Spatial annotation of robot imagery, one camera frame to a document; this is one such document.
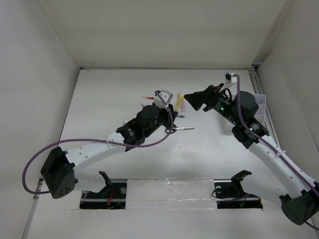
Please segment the purple pink highlighter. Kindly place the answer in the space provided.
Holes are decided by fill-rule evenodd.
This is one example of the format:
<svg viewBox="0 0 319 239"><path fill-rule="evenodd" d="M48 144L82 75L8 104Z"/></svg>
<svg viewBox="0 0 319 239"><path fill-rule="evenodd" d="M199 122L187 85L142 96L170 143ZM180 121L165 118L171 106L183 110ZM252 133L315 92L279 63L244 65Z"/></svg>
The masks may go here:
<svg viewBox="0 0 319 239"><path fill-rule="evenodd" d="M181 112L186 112L186 106L185 106L185 103L184 103L184 95L183 94L178 94L178 99L182 99L181 104L180 104Z"/></svg>

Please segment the yellow highlighter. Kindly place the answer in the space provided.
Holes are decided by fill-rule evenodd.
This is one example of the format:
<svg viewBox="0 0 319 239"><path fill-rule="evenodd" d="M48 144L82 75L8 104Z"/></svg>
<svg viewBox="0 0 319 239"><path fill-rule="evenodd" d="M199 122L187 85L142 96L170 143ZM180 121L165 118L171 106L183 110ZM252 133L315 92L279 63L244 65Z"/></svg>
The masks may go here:
<svg viewBox="0 0 319 239"><path fill-rule="evenodd" d="M174 105L174 107L173 107L173 110L174 110L175 112L178 112L178 111L180 110L181 101L182 101L182 99L177 99L177 100L176 100L175 105Z"/></svg>

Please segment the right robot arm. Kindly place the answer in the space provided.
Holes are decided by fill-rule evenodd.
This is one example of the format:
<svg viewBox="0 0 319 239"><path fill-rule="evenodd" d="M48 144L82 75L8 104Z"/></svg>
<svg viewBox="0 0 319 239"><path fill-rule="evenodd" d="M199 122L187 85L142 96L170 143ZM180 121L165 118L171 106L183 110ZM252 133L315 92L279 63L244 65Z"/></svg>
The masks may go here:
<svg viewBox="0 0 319 239"><path fill-rule="evenodd" d="M196 110L215 110L233 123L235 138L257 156L279 180L262 178L243 170L234 175L230 184L236 196L253 194L281 207L294 224L302 225L319 211L319 184L296 166L276 144L269 131L255 119L258 104L252 94L238 90L228 98L223 85L213 85L204 91L187 94L184 99Z"/></svg>

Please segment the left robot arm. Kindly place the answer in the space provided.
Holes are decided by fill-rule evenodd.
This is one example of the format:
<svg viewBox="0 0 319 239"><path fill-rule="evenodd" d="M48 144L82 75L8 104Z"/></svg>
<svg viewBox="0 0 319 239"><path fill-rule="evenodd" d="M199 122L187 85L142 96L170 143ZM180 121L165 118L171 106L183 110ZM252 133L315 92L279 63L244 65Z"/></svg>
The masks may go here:
<svg viewBox="0 0 319 239"><path fill-rule="evenodd" d="M158 128L172 127L177 115L172 105L167 109L147 105L134 119L102 140L70 151L59 146L52 149L40 170L52 198L60 199L73 190L94 191L99 197L107 197L111 193L111 185L108 182L100 180L90 183L81 179L80 173L107 157L142 147L146 138Z"/></svg>

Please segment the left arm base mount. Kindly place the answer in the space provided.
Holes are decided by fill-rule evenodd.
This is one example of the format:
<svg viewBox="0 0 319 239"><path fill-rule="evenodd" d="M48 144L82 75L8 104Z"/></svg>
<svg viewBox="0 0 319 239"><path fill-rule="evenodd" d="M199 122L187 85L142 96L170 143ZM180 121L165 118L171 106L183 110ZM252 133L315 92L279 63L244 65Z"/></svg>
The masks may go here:
<svg viewBox="0 0 319 239"><path fill-rule="evenodd" d="M127 179L111 180L104 171L99 171L104 187L98 192L83 191L79 208L85 210L122 210L126 208Z"/></svg>

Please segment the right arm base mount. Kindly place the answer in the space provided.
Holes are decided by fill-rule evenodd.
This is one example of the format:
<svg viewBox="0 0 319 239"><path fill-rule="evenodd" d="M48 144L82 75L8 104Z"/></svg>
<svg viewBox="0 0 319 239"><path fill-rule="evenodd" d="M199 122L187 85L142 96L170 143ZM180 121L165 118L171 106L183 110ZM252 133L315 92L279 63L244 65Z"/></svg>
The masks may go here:
<svg viewBox="0 0 319 239"><path fill-rule="evenodd" d="M211 197L217 200L218 209L263 209L262 201L253 194L244 192L241 182L252 173L242 170L231 179L214 181Z"/></svg>

